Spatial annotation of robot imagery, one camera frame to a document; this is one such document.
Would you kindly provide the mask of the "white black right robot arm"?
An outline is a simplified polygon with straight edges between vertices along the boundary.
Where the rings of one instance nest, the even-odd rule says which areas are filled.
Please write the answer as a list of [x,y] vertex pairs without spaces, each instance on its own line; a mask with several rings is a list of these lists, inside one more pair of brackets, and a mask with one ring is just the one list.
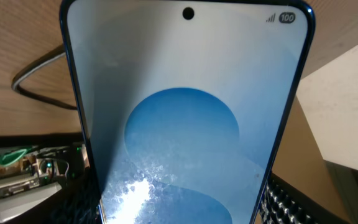
[[0,223],[7,222],[25,213],[60,191],[62,186],[55,182],[28,190],[0,200]]

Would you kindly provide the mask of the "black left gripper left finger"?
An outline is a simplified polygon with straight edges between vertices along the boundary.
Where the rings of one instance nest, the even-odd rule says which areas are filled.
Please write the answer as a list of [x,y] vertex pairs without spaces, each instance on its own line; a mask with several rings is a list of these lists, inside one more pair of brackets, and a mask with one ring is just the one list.
[[64,189],[9,220],[10,224],[92,224],[101,223],[97,208],[101,196],[90,168]]

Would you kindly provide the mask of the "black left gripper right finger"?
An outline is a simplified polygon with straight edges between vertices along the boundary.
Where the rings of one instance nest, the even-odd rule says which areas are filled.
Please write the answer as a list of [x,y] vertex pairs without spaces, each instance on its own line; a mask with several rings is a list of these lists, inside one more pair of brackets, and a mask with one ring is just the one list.
[[271,174],[259,205],[261,224],[346,224],[299,190]]

